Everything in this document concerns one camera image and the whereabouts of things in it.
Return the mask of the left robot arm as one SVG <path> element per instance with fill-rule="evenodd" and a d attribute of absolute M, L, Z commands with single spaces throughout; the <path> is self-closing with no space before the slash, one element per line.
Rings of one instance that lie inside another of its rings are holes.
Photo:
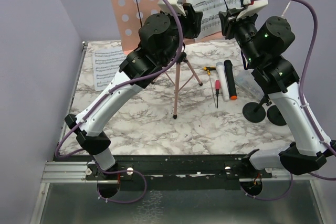
<path fill-rule="evenodd" d="M 110 139 L 103 128 L 133 96 L 145 89 L 182 50 L 184 39 L 197 38 L 201 32 L 203 13 L 189 3 L 182 5 L 184 14 L 174 17 L 159 12 L 150 15 L 139 29 L 139 45 L 119 66 L 108 86 L 81 113 L 68 114 L 65 122 L 76 140 L 99 165 L 98 173 L 110 179 L 116 172 L 116 160 L 109 146 Z"/>

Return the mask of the black stand of white microphone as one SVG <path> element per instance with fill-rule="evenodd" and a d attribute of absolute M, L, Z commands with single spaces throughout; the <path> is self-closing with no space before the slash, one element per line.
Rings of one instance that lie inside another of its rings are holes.
<path fill-rule="evenodd" d="M 281 112 L 275 105 L 268 108 L 266 116 L 268 120 L 276 126 L 285 126 L 287 124 Z"/>

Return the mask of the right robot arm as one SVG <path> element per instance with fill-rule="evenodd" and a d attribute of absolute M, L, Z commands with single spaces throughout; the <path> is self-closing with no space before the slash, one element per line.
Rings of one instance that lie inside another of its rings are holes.
<path fill-rule="evenodd" d="M 222 34 L 235 39 L 247 61 L 247 68 L 287 123 L 294 141 L 287 147 L 259 150 L 244 157 L 241 171 L 254 177 L 266 168 L 284 168 L 295 175 L 319 170 L 335 151 L 331 140 L 320 126 L 313 128 L 306 114 L 311 109 L 299 93 L 300 79 L 293 65 L 281 54 L 295 39 L 286 19 L 269 17 L 260 30 L 255 27 L 257 14 L 240 19 L 242 9 L 219 12 Z"/>

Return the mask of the black microphone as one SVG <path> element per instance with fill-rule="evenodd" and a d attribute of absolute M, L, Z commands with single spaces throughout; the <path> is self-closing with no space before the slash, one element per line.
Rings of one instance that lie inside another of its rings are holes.
<path fill-rule="evenodd" d="M 237 100 L 237 92 L 233 75 L 233 64 L 230 60 L 224 61 L 225 76 L 228 85 L 228 92 L 231 100 Z"/>

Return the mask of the white microphone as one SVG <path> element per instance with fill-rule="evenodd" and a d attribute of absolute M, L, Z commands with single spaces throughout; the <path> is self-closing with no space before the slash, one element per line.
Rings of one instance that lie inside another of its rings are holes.
<path fill-rule="evenodd" d="M 217 71 L 217 74 L 218 74 L 218 77 L 221 83 L 223 98 L 225 101 L 229 101 L 230 96 L 229 96 L 228 85 L 227 85 L 227 80 L 225 76 L 224 64 L 222 62 L 217 62 L 215 67 L 216 67 L 216 71 Z"/>

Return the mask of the pink music stand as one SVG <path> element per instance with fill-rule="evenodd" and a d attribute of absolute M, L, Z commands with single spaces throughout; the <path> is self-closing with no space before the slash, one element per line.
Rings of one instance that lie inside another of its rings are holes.
<path fill-rule="evenodd" d="M 182 59 L 183 32 L 178 15 L 167 0 L 160 12 L 150 15 L 139 29 L 139 45 L 121 63 L 104 100 L 92 114 L 96 120 L 112 116 L 156 77 Z"/>

